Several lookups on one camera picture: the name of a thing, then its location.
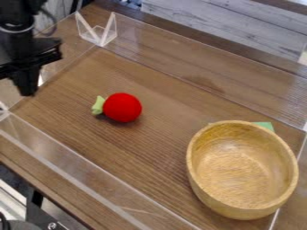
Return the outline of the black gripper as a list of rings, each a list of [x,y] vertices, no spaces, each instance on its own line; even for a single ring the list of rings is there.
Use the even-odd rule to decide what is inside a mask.
[[[62,58],[58,38],[35,38],[31,30],[0,28],[0,79],[10,78],[21,96],[38,90],[41,67]]]

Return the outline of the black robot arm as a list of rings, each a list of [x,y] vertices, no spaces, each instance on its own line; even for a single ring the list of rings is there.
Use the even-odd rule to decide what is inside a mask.
[[[50,32],[35,38],[34,16],[53,15],[42,8],[47,0],[0,0],[0,80],[9,79],[21,96],[38,89],[41,67],[62,58],[61,40]]]

